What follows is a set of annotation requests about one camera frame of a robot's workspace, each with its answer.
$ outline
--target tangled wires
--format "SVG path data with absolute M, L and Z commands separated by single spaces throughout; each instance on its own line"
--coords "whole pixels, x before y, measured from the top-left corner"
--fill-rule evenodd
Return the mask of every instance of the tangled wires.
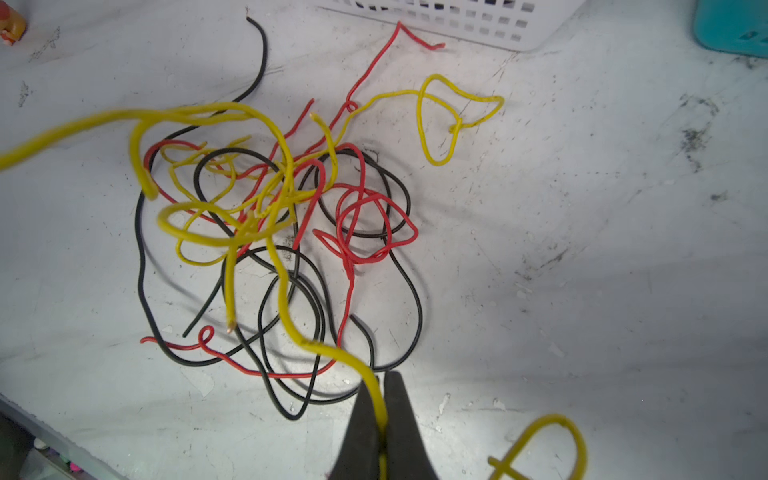
M 461 131 L 466 128 L 480 125 L 493 117 L 502 108 L 504 99 L 499 96 L 479 97 L 477 95 L 469 94 L 456 87 L 442 75 L 433 74 L 425 79 L 419 90 L 401 90 L 378 94 L 371 98 L 367 103 L 363 105 L 358 104 L 352 99 L 353 95 L 368 77 L 378 60 L 394 42 L 400 31 L 405 32 L 411 39 L 429 50 L 436 50 L 444 46 L 443 44 L 429 45 L 417 38 L 407 28 L 398 24 L 392 38 L 390 38 L 389 42 L 381 52 L 377 54 L 364 75 L 353 85 L 346 96 L 346 101 L 339 108 L 333 121 L 331 121 L 329 125 L 326 125 L 317 115 L 309 114 L 310 118 L 323 132 L 323 137 L 314 145 L 307 148 L 302 154 L 294 156 L 288 148 L 286 139 L 292 136 L 300 127 L 300 124 L 309 113 L 314 100 L 309 101 L 293 128 L 285 134 L 283 134 L 274 122 L 272 122 L 265 114 L 252 107 L 239 103 L 258 87 L 266 69 L 268 51 L 266 34 L 261 26 L 253 19 L 248 18 L 248 22 L 256 27 L 262 36 L 263 53 L 261 66 L 259 74 L 252 85 L 231 102 L 171 108 L 160 111 L 116 110 L 95 114 L 53 128 L 37 137 L 33 137 L 31 140 L 19 145 L 11 151 L 6 152 L 0 156 L 0 169 L 11 167 L 47 146 L 80 131 L 112 121 L 138 120 L 138 123 L 130 136 L 128 153 L 131 158 L 131 165 L 134 168 L 135 174 L 141 185 L 141 192 L 139 194 L 134 217 L 134 228 L 140 261 L 138 294 L 152 332 L 151 337 L 145 337 L 141 342 L 156 343 L 166 356 L 183 366 L 209 366 L 218 362 L 226 362 L 244 374 L 260 376 L 278 411 L 285 418 L 290 420 L 300 418 L 310 403 L 322 405 L 339 402 L 348 399 L 355 394 L 355 389 L 340 394 L 326 394 L 317 392 L 314 388 L 318 375 L 327 372 L 336 362 L 342 362 L 355 369 L 361 375 L 363 383 L 370 391 L 376 424 L 379 428 L 379 433 L 383 438 L 388 422 L 388 414 L 382 393 L 379 390 L 375 372 L 394 369 L 411 355 L 419 341 L 423 322 L 422 305 L 419 300 L 419 295 L 407 272 L 397 260 L 394 249 L 415 241 L 419 235 L 419 231 L 416 225 L 409 219 L 412 205 L 411 197 L 405 184 L 384 167 L 378 165 L 366 152 L 361 151 L 355 144 L 342 143 L 344 135 L 348 130 L 349 123 L 358 115 L 371 108 L 377 101 L 386 98 L 413 95 L 416 96 L 416 124 L 425 158 L 430 164 L 439 166 L 446 164 L 451 160 Z M 433 81 L 443 83 L 460 97 L 470 101 L 495 104 L 495 106 L 485 116 L 478 120 L 467 122 L 450 104 L 427 92 L 427 88 Z M 455 119 L 455 124 L 449 128 L 449 133 L 451 135 L 449 150 L 442 159 L 435 159 L 427 147 L 425 128 L 422 121 L 422 104 L 425 99 L 443 107 Z M 336 134 L 336 137 L 334 137 L 332 129 L 334 129 L 341 121 L 342 116 L 346 116 L 346 119 L 342 122 L 341 127 L 338 128 L 338 133 Z M 212 148 L 208 147 L 206 144 L 194 144 L 179 139 L 181 135 L 199 128 L 200 126 L 220 124 L 229 121 L 248 121 L 251 119 L 257 119 L 263 123 L 276 139 L 276 143 L 269 156 L 245 148 L 243 144 L 248 141 L 249 137 L 236 139 L 223 148 Z M 142 137 L 155 124 L 164 121 L 173 121 L 176 123 L 187 124 L 188 126 L 157 142 L 147 150 L 144 156 L 142 156 Z M 187 158 L 176 161 L 171 159 L 167 154 L 167 152 L 171 150 L 187 151 L 190 152 L 190 154 Z M 160 189 L 157 183 L 155 183 L 152 177 L 152 171 L 158 154 L 170 164 L 170 178 L 176 189 L 186 197 L 185 201 L 176 200 L 173 195 Z M 339 155 L 356 158 L 359 162 L 360 180 L 357 185 L 343 184 L 336 181 L 339 174 Z M 235 164 L 235 159 L 238 157 L 251 157 L 255 161 L 251 162 L 252 165 L 247 169 L 238 171 Z M 185 188 L 176 175 L 176 170 L 178 168 L 192 165 L 194 165 L 194 193 Z M 376 191 L 369 188 L 369 186 L 366 186 L 367 168 L 373 168 L 379 175 L 384 186 L 384 192 Z M 200 182 L 201 174 L 204 171 L 211 174 L 222 175 L 229 179 L 228 185 L 210 199 L 204 194 Z M 226 208 L 220 206 L 218 202 L 229 192 L 233 191 L 234 186 L 240 181 L 253 181 L 253 186 L 248 195 L 246 195 L 243 201 L 236 207 Z M 405 208 L 398 205 L 392 199 L 392 183 L 402 191 L 402 195 L 406 199 Z M 337 201 L 335 208 L 329 209 L 324 202 L 323 195 L 332 189 L 341 190 L 341 197 Z M 166 342 L 157 327 L 157 322 L 144 292 L 147 254 L 144 245 L 141 218 L 145 201 L 147 199 L 154 200 L 158 195 L 162 195 L 166 198 L 170 202 L 170 205 L 164 207 L 158 214 L 157 225 L 161 230 L 177 239 L 177 253 L 180 260 L 195 266 L 213 266 L 221 263 L 221 274 L 218 281 L 214 285 L 206 302 L 202 305 L 197 315 L 192 319 L 190 325 L 184 331 L 184 336 L 186 337 L 192 330 L 194 330 L 194 328 L 196 328 L 208 307 L 219 292 L 221 292 L 224 304 L 227 308 L 227 327 L 230 331 L 234 332 L 240 343 L 239 346 L 232 348 L 228 352 L 218 352 L 210 347 L 209 343 L 213 339 L 215 333 L 212 326 L 203 326 L 200 328 L 197 333 L 197 343 L 188 345 L 177 345 Z M 297 213 L 296 206 L 299 204 L 307 204 L 303 219 L 300 219 Z M 341 315 L 338 328 L 336 328 L 333 309 L 329 299 L 328 286 L 323 279 L 323 275 L 319 271 L 317 265 L 300 250 L 300 244 L 305 237 L 309 220 L 318 205 L 323 212 L 323 215 L 333 225 L 333 231 L 326 232 L 315 229 L 312 230 L 312 235 L 325 246 L 330 253 L 341 260 L 348 280 L 345 309 Z M 366 206 L 375 207 L 381 215 L 382 227 L 376 232 L 361 231 L 357 229 L 362 209 Z M 175 225 L 170 221 L 176 212 L 186 212 L 190 215 L 183 226 Z M 215 223 L 221 229 L 223 236 L 215 237 L 192 231 L 192 227 L 198 220 Z M 276 245 L 273 236 L 286 228 L 293 229 L 295 237 L 293 245 L 291 247 Z M 352 241 L 355 238 L 380 239 L 382 241 L 382 246 L 376 252 L 361 257 L 354 251 L 352 246 Z M 263 246 L 251 247 L 254 243 L 261 241 L 264 242 Z M 214 249 L 225 249 L 226 252 L 214 260 L 194 260 L 187 258 L 182 252 L 182 245 L 184 242 L 195 243 Z M 281 251 L 288 253 L 293 258 L 293 265 L 290 268 L 286 268 L 285 265 L 283 265 L 283 261 L 280 259 L 279 255 L 279 252 Z M 260 254 L 263 253 L 267 253 L 267 256 L 260 256 Z M 360 319 L 350 312 L 350 305 L 356 284 L 355 266 L 378 263 L 384 261 L 387 257 L 402 274 L 404 281 L 412 292 L 418 313 L 418 322 L 413 340 L 408 349 L 397 360 L 386 363 L 385 365 L 377 365 L 374 342 L 371 334 L 367 331 Z M 257 315 L 257 332 L 248 338 L 245 337 L 237 322 L 237 308 L 234 292 L 235 266 L 244 260 L 251 260 L 262 268 L 276 274 L 270 285 L 266 288 L 263 300 L 260 304 Z M 309 267 L 309 270 L 307 270 L 307 268 L 302 269 L 302 265 L 304 264 Z M 289 306 L 296 297 L 297 291 L 298 294 L 306 299 L 313 311 L 315 328 L 311 339 L 305 338 L 296 328 L 296 325 L 291 319 Z M 263 318 L 264 312 L 266 304 L 272 296 L 277 300 L 278 315 L 266 322 Z M 343 334 L 349 320 L 352 321 L 356 328 L 358 328 L 366 338 L 369 347 L 368 362 L 363 362 L 343 348 Z M 313 368 L 310 372 L 277 372 L 273 368 L 265 345 L 265 335 L 278 322 L 282 323 L 286 334 L 295 344 L 315 355 Z M 332 345 L 326 343 L 326 333 L 330 334 L 333 340 Z M 260 355 L 257 354 L 253 347 L 253 343 L 257 340 L 259 340 Z M 175 352 L 196 349 L 210 355 L 211 358 L 205 360 L 189 360 Z M 234 354 L 243 349 L 256 365 L 257 369 L 248 369 L 232 358 Z M 321 366 L 320 363 L 323 361 L 323 357 L 326 357 L 329 360 Z M 309 382 L 306 385 L 300 384 L 302 392 L 297 392 L 284 382 L 286 379 L 308 379 Z M 272 381 L 276 382 L 277 385 L 285 390 L 290 396 L 302 402 L 300 410 L 296 414 L 293 414 L 280 404 L 276 397 Z M 384 458 L 385 454 L 386 452 L 381 452 L 380 458 Z M 507 470 L 504 470 L 502 467 L 499 468 L 505 473 L 509 470 L 509 468 Z
M 263 51 L 260 72 L 257 75 L 257 79 L 254 81 L 254 83 L 246 90 L 245 92 L 246 94 L 249 94 L 250 92 L 255 90 L 255 88 L 258 86 L 258 83 L 260 79 L 263 77 L 264 69 L 266 67 L 266 36 L 263 32 L 263 29 L 258 25 L 258 23 L 256 23 L 251 18 L 248 18 L 248 21 L 251 22 L 254 26 L 256 26 L 259 29 L 260 33 L 262 34 L 263 45 L 265 46 L 265 48 Z M 392 39 L 387 44 L 385 49 L 388 48 L 390 44 L 392 44 L 392 41 L 394 41 L 394 37 L 395 35 L 393 35 Z M 379 54 L 379 56 L 377 57 L 376 59 L 377 61 L 378 61 L 378 58 L 381 57 L 383 52 L 384 50 L 382 50 L 381 54 Z M 367 76 L 370 73 L 371 69 L 372 69 L 372 66 L 371 68 L 369 68 L 369 71 L 366 72 L 365 76 Z M 363 79 L 361 79 L 361 81 L 358 81 L 358 83 L 353 87 L 353 90 L 349 94 L 350 96 L 354 92 L 354 90 L 356 90 L 359 87 Z M 243 99 L 243 95 L 240 95 L 234 101 L 237 102 L 242 99 Z M 286 137 L 289 137 L 296 131 L 296 129 L 300 125 L 300 122 L 305 118 L 312 103 L 313 103 L 313 100 L 310 101 L 309 104 L 306 106 L 302 114 L 299 116 L 299 120 L 296 122 L 293 129 L 286 134 Z M 341 114 L 345 110 L 355 111 L 358 108 L 359 106 L 357 105 L 357 103 L 349 100 L 349 97 L 348 97 L 347 102 L 345 102 L 342 108 L 339 109 L 339 115 L 337 115 L 333 123 L 339 120 Z M 168 135 L 164 140 L 157 142 L 155 145 L 150 147 L 144 156 L 144 168 L 147 169 L 147 171 L 152 171 L 157 154 L 161 153 L 163 158 L 165 158 L 167 161 L 170 162 L 170 169 L 169 169 L 170 177 L 173 180 L 174 184 L 176 185 L 177 189 L 182 194 L 184 194 L 187 197 L 187 199 L 193 202 L 200 201 L 204 203 L 215 203 L 217 200 L 222 198 L 224 194 L 228 193 L 232 189 L 234 181 L 242 180 L 242 179 L 255 180 L 256 183 L 253 189 L 251 190 L 251 193 L 243 201 L 244 205 L 253 205 L 255 207 L 256 205 L 254 202 L 251 202 L 250 204 L 248 202 L 254 198 L 254 195 L 258 192 L 259 187 L 263 184 L 263 181 L 265 179 L 266 174 L 268 173 L 268 170 L 271 169 L 275 173 L 280 172 L 280 168 L 273 162 L 273 158 L 277 150 L 277 145 L 275 146 L 275 148 L 273 148 L 269 157 L 264 157 L 262 154 L 259 154 L 256 151 L 248 150 L 246 148 L 237 146 L 238 144 L 241 144 L 246 139 L 235 140 L 228 147 L 216 149 L 216 150 L 203 149 L 201 146 L 197 146 L 195 144 L 192 144 L 186 141 L 176 140 L 182 134 L 185 134 L 193 129 L 194 127 L 186 127 L 182 130 L 174 132 L 173 134 Z M 308 149 L 307 153 L 310 153 L 311 151 L 317 149 L 318 146 L 320 145 L 321 145 L 320 143 L 313 145 L 310 149 Z M 194 151 L 195 153 L 192 156 L 190 156 L 188 159 L 174 162 L 170 158 L 168 158 L 168 156 L 165 154 L 165 151 L 168 148 L 190 150 L 190 151 Z M 242 173 L 236 172 L 234 170 L 234 165 L 232 162 L 233 157 L 225 158 L 222 161 L 216 160 L 217 158 L 220 158 L 228 154 L 229 155 L 232 155 L 232 154 L 247 155 L 259 161 L 260 164 L 254 165 Z M 353 144 L 337 145 L 335 155 L 346 155 L 350 157 L 356 157 L 359 160 L 360 162 L 359 176 L 361 179 L 360 184 L 357 186 L 353 186 L 349 184 L 336 183 L 330 186 L 331 188 L 345 190 L 344 194 L 341 196 L 341 198 L 337 202 L 336 215 L 334 216 L 328 210 L 324 200 L 321 197 L 321 194 L 324 193 L 324 191 L 327 191 L 324 189 L 327 183 L 325 178 L 324 164 L 326 163 L 327 160 L 329 160 L 329 158 L 331 158 L 331 153 L 325 153 L 322 156 L 318 157 L 317 159 L 309 159 L 301 167 L 298 167 L 297 169 L 295 169 L 294 173 L 298 174 L 301 170 L 303 170 L 302 167 L 306 166 L 306 172 L 304 173 L 303 178 L 300 181 L 298 190 L 302 191 L 305 185 L 308 183 L 307 181 L 310 179 L 313 180 L 313 185 L 314 185 L 313 200 L 314 201 L 310 204 L 310 208 L 306 212 L 306 216 L 304 221 L 301 223 L 301 227 L 299 227 L 298 222 L 293 224 L 294 235 L 295 235 L 294 245 L 292 247 L 284 247 L 284 246 L 275 246 L 275 247 L 278 250 L 282 250 L 284 252 L 287 252 L 293 255 L 293 259 L 294 259 L 293 268 L 292 270 L 289 271 L 291 287 L 288 293 L 288 299 L 290 302 L 294 298 L 296 289 L 298 289 L 299 292 L 302 294 L 302 296 L 310 304 L 310 307 L 315 317 L 315 332 L 313 335 L 313 340 L 323 342 L 326 338 L 326 329 L 328 329 L 333 339 L 333 343 L 337 347 L 341 348 L 342 337 L 343 337 L 344 330 L 346 328 L 347 321 L 352 320 L 355 326 L 362 332 L 362 334 L 366 338 L 366 341 L 369 347 L 369 368 L 373 372 L 385 372 L 386 370 L 396 368 L 398 365 L 403 363 L 411 355 L 411 353 L 416 347 L 417 342 L 419 341 L 419 336 L 421 335 L 422 325 L 423 325 L 422 304 L 421 304 L 421 300 L 419 299 L 418 292 L 416 291 L 416 288 L 413 285 L 413 282 L 411 281 L 411 279 L 409 278 L 407 272 L 402 267 L 400 262 L 397 260 L 397 257 L 393 252 L 393 249 L 395 247 L 405 245 L 407 243 L 411 243 L 418 236 L 418 230 L 416 229 L 415 225 L 413 225 L 413 223 L 408 217 L 411 211 L 411 198 L 405 184 L 401 182 L 400 179 L 395 177 L 391 172 L 389 172 L 384 167 L 379 166 L 367 153 L 362 152 L 355 145 Z M 228 169 L 223 168 L 222 165 L 224 164 L 228 166 Z M 181 186 L 175 174 L 175 170 L 177 168 L 183 167 L 185 165 L 195 165 L 195 171 L 193 175 L 195 195 L 191 194 L 186 189 L 184 189 L 183 186 Z M 379 192 L 375 192 L 374 190 L 370 190 L 369 188 L 366 188 L 365 186 L 366 165 L 369 167 L 372 167 L 379 174 L 384 186 L 384 190 L 385 190 L 384 194 L 381 194 Z M 200 176 L 204 170 L 208 170 L 211 173 L 215 173 L 215 174 L 227 175 L 232 180 L 230 182 L 230 185 L 227 187 L 227 189 L 220 192 L 214 199 L 210 201 L 205 197 L 203 189 L 200 185 Z M 259 174 L 254 177 L 252 176 L 254 172 L 259 172 Z M 401 207 L 395 204 L 394 201 L 392 200 L 392 190 L 391 190 L 390 182 L 394 182 L 397 185 L 397 187 L 402 191 L 402 194 L 406 199 L 405 210 L 403 210 Z M 170 194 L 166 193 L 164 190 L 162 190 L 159 187 L 158 187 L 158 192 L 167 200 L 169 200 L 172 204 L 177 204 L 177 201 Z M 340 211 L 345 199 L 353 194 L 356 194 L 357 201 L 354 204 L 348 206 L 343 212 Z M 235 325 L 233 330 L 238 340 L 240 341 L 240 345 L 233 348 L 229 352 L 226 352 L 226 353 L 218 352 L 208 346 L 208 343 L 212 340 L 214 336 L 214 328 L 212 326 L 205 326 L 199 330 L 197 334 L 197 344 L 182 346 L 182 345 L 165 342 L 157 327 L 157 323 L 154 319 L 154 315 L 151 311 L 151 308 L 149 307 L 148 301 L 146 299 L 146 295 L 144 293 L 144 274 L 146 271 L 146 253 L 144 251 L 144 241 L 143 241 L 142 226 L 141 226 L 141 213 L 143 210 L 144 201 L 145 201 L 145 196 L 144 196 L 144 193 L 142 192 L 140 193 L 140 196 L 139 196 L 139 201 L 137 204 L 137 208 L 135 210 L 135 217 L 134 217 L 134 220 L 135 220 L 134 228 L 136 230 L 137 245 L 139 247 L 139 252 L 140 252 L 138 293 L 139 293 L 141 305 L 144 308 L 144 312 L 147 316 L 147 320 L 150 323 L 153 336 L 143 338 L 141 340 L 143 343 L 145 342 L 157 343 L 162 349 L 162 351 L 169 358 L 171 358 L 173 361 L 178 362 L 184 366 L 208 366 L 216 362 L 224 361 L 242 373 L 245 373 L 247 375 L 253 375 L 253 376 L 261 376 L 265 383 L 266 390 L 270 398 L 272 399 L 274 405 L 276 406 L 278 412 L 280 412 L 285 418 L 291 419 L 291 420 L 296 420 L 300 418 L 303 415 L 303 413 L 306 411 L 307 405 L 310 403 L 316 404 L 316 405 L 325 405 L 325 404 L 330 404 L 334 402 L 340 402 L 340 401 L 343 401 L 344 399 L 348 399 L 349 397 L 353 396 L 356 393 L 356 389 L 351 389 L 348 392 L 335 394 L 335 395 L 321 393 L 319 395 L 319 398 L 313 398 L 313 390 L 314 390 L 314 383 L 315 383 L 316 377 L 326 372 L 336 362 L 335 360 L 331 360 L 322 368 L 320 368 L 319 367 L 320 356 L 316 356 L 314 367 L 311 372 L 304 372 L 304 373 L 275 372 L 269 360 L 269 355 L 266 349 L 264 336 L 278 323 L 278 321 L 280 320 L 280 317 L 275 316 L 274 318 L 271 319 L 271 321 L 269 321 L 266 325 L 264 325 L 263 314 L 264 314 L 267 300 L 273 294 L 274 287 L 276 286 L 279 277 L 275 277 L 273 279 L 272 283 L 267 287 L 266 292 L 264 293 L 263 300 L 260 304 L 259 313 L 257 316 L 257 325 L 258 325 L 257 332 L 251 337 L 245 338 L 240 327 Z M 356 227 L 357 220 L 359 218 L 360 209 L 364 204 L 370 204 L 370 203 L 374 203 L 379 208 L 379 211 L 382 213 L 382 230 L 380 233 L 367 233 L 362 231 L 356 231 L 355 227 Z M 318 270 L 318 268 L 312 262 L 312 260 L 300 252 L 300 241 L 303 238 L 303 235 L 306 231 L 307 221 L 309 220 L 314 210 L 315 204 L 320 205 L 320 209 L 322 210 L 323 214 L 331 222 L 331 224 L 336 228 L 336 235 L 322 232 L 321 230 L 314 230 L 313 234 L 315 235 L 315 237 L 319 239 L 320 242 L 326 245 L 326 247 L 328 247 L 331 252 L 333 252 L 336 256 L 338 256 L 343 260 L 343 266 L 345 268 L 347 279 L 349 281 L 349 288 L 347 290 L 345 310 L 344 310 L 342 319 L 339 323 L 338 329 L 336 328 L 336 325 L 335 325 L 333 310 L 332 310 L 331 302 L 329 300 L 329 292 L 327 289 L 326 282 L 323 279 L 323 276 Z M 394 227 L 390 222 L 393 210 L 395 211 L 395 213 L 397 213 L 401 217 L 401 221 L 399 222 L 399 224 L 397 224 Z M 231 225 L 229 225 L 227 222 L 222 220 L 222 218 L 216 213 L 209 212 L 208 215 L 203 215 L 202 210 L 198 210 L 198 211 L 191 210 L 190 214 L 191 214 L 191 217 L 187 221 L 187 224 L 185 225 L 185 227 L 188 228 L 197 218 L 202 218 L 217 224 L 219 228 L 221 228 L 221 230 L 227 236 L 229 237 L 234 236 L 234 232 L 233 230 L 231 230 Z M 350 222 L 350 225 L 349 227 L 344 227 L 343 226 L 344 220 L 349 216 L 353 217 Z M 243 210 L 241 211 L 238 220 L 243 221 L 246 217 L 247 217 L 247 214 L 245 213 L 245 210 Z M 395 233 L 398 233 L 400 230 L 403 229 L 403 227 L 406 227 L 406 226 L 409 227 L 412 231 L 411 237 L 408 238 L 407 240 L 400 240 L 395 242 L 392 236 Z M 377 252 L 375 252 L 373 255 L 371 255 L 370 257 L 360 258 L 354 253 L 352 253 L 349 247 L 349 243 L 353 237 L 373 238 L 373 239 L 378 238 L 383 241 L 383 247 L 379 249 Z M 180 245 L 181 245 L 181 240 L 177 245 L 177 252 L 180 258 L 182 258 L 182 260 L 188 263 L 192 263 L 198 266 L 207 266 L 207 265 L 217 263 L 216 260 L 213 260 L 211 262 L 201 263 L 195 260 L 187 259 L 181 253 Z M 259 256 L 259 253 L 263 253 L 264 251 L 266 251 L 266 247 L 248 249 L 247 246 L 243 246 L 240 248 L 240 251 L 236 258 L 236 263 L 239 263 L 242 260 L 250 258 L 252 261 L 256 262 L 263 268 L 273 273 L 276 273 L 275 266 L 272 263 L 270 263 L 269 260 L 266 260 Z M 415 306 L 417 311 L 417 323 L 416 323 L 413 339 L 409 347 L 406 349 L 406 351 L 398 359 L 392 362 L 389 362 L 385 365 L 376 365 L 376 354 L 374 351 L 373 339 L 369 334 L 368 330 L 366 329 L 366 327 L 364 327 L 364 325 L 360 322 L 360 320 L 354 314 L 350 313 L 349 308 L 351 305 L 351 299 L 352 299 L 352 294 L 353 294 L 354 285 L 355 285 L 355 273 L 353 269 L 354 265 L 359 265 L 363 263 L 375 263 L 375 262 L 384 260 L 386 257 L 389 257 L 392 260 L 392 262 L 396 266 L 397 270 L 401 273 L 403 279 L 405 280 L 406 284 L 408 285 L 413 295 L 413 299 L 415 301 Z M 183 335 L 184 337 L 186 337 L 194 329 L 194 327 L 202 318 L 203 314 L 207 311 L 211 303 L 214 301 L 216 295 L 220 291 L 222 291 L 222 293 L 224 292 L 223 285 L 224 285 L 225 272 L 227 270 L 227 260 L 225 259 L 218 259 L 218 260 L 223 261 L 221 277 L 217 281 L 216 285 L 214 286 L 211 294 L 208 296 L 207 301 L 202 305 L 202 307 L 198 311 L 198 314 L 193 318 L 193 320 L 190 322 L 190 325 L 185 329 L 184 335 Z M 313 283 L 309 279 L 307 279 L 305 275 L 301 273 L 302 262 L 306 263 L 312 270 L 314 277 L 316 278 L 318 284 L 320 285 L 320 289 L 321 289 L 320 292 L 318 292 L 315 286 L 313 285 Z M 256 354 L 256 352 L 254 352 L 253 347 L 251 346 L 251 344 L 256 340 L 260 341 L 261 358 Z M 212 355 L 213 358 L 208 360 L 202 360 L 202 361 L 192 361 L 192 360 L 179 357 L 176 353 L 172 351 L 172 350 L 188 351 L 192 349 L 201 349 L 205 353 Z M 249 357 L 256 364 L 257 366 L 256 370 L 247 369 L 231 358 L 233 354 L 238 353 L 242 349 L 246 350 Z M 306 391 L 304 393 L 299 393 L 291 389 L 283 381 L 284 379 L 309 379 L 310 382 L 309 382 L 309 385 L 306 386 L 305 388 Z M 292 414 L 288 412 L 286 408 L 280 404 L 280 401 L 275 395 L 271 380 L 274 380 L 275 382 L 277 382 L 277 385 L 280 388 L 282 388 L 285 392 L 287 392 L 289 395 L 291 395 L 293 398 L 298 399 L 302 402 L 302 405 L 298 413 Z

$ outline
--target pliers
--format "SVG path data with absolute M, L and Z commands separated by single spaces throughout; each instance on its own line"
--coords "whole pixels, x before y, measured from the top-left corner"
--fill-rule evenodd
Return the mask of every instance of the pliers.
M 429 463 L 406 384 L 398 372 L 384 374 L 384 402 L 389 413 L 386 430 L 387 478 L 438 480 Z M 344 442 L 329 480 L 378 480 L 381 440 L 368 389 L 361 383 Z

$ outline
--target orange object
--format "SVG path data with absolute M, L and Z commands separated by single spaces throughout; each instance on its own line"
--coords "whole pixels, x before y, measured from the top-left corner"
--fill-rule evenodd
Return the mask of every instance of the orange object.
M 21 40 L 27 30 L 24 17 L 7 3 L 0 0 L 0 37 L 6 45 L 13 45 Z

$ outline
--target white table surface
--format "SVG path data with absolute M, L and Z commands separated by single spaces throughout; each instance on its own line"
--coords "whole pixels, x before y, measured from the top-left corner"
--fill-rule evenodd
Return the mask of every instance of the white table surface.
M 413 195 L 421 236 L 400 254 L 425 330 L 399 370 L 441 478 L 486 478 L 487 456 L 547 412 L 581 427 L 588 478 L 764 478 L 768 63 L 702 49 L 694 8 L 589 0 L 525 54 L 424 34 L 448 43 L 428 52 L 401 38 L 357 94 L 439 72 L 508 100 L 462 132 L 445 167 L 421 154 L 412 98 L 382 103 L 347 137 Z M 260 62 L 247 11 L 270 40 L 267 76 L 247 103 L 286 130 L 310 97 L 330 119 L 392 32 L 281 0 L 29 2 L 29 32 L 0 51 L 0 148 L 107 108 L 233 97 Z M 425 121 L 438 145 L 445 114 L 428 110 Z M 686 143 L 691 130 L 700 141 Z M 0 392 L 132 480 L 324 478 L 351 402 L 288 422 L 260 380 L 221 364 L 184 369 L 139 344 L 149 329 L 135 293 L 129 131 L 99 128 L 0 174 Z M 221 145 L 243 132 L 266 150 L 253 122 L 187 139 Z M 293 144 L 317 136 L 308 125 Z M 180 266 L 152 220 L 163 205 L 145 210 L 158 262 L 147 291 L 174 341 L 218 269 Z M 341 266 L 313 241 L 307 251 L 340 311 Z M 238 308 L 252 319 L 270 277 L 241 270 Z M 390 263 L 361 272 L 353 311 L 376 329 L 382 361 L 395 358 L 415 309 Z M 208 321 L 223 318 L 217 300 Z M 349 348 L 365 352 L 352 330 Z M 319 385 L 345 380 L 357 382 L 339 367 Z M 566 478 L 573 457 L 567 434 L 551 429 L 518 465 L 536 480 Z

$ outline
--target white plastic basket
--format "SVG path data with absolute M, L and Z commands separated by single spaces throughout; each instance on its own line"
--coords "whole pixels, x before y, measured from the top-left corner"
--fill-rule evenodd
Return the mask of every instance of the white plastic basket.
M 315 5 L 508 50 L 537 48 L 585 0 L 313 0 Z

